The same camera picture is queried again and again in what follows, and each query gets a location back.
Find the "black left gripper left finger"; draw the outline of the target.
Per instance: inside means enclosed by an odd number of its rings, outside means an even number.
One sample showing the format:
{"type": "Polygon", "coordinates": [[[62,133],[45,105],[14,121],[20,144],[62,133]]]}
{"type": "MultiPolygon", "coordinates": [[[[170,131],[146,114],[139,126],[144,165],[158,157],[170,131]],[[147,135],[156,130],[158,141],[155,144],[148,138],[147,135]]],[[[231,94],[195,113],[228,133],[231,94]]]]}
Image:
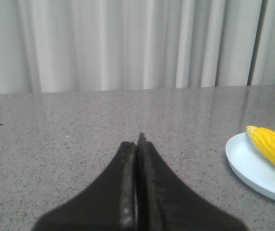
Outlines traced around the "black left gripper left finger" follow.
{"type": "Polygon", "coordinates": [[[122,142],[104,171],[80,194],[43,215],[35,231],[135,230],[135,152],[122,142]]]}

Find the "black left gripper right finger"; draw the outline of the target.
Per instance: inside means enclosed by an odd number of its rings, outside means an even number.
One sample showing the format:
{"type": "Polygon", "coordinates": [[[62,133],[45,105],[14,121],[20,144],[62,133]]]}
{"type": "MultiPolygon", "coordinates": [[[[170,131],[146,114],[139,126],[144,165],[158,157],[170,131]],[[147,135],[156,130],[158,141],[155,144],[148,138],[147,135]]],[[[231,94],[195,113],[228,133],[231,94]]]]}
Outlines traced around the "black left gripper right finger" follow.
{"type": "Polygon", "coordinates": [[[247,230],[242,221],[212,205],[179,179],[143,133],[137,148],[138,230],[247,230]]]}

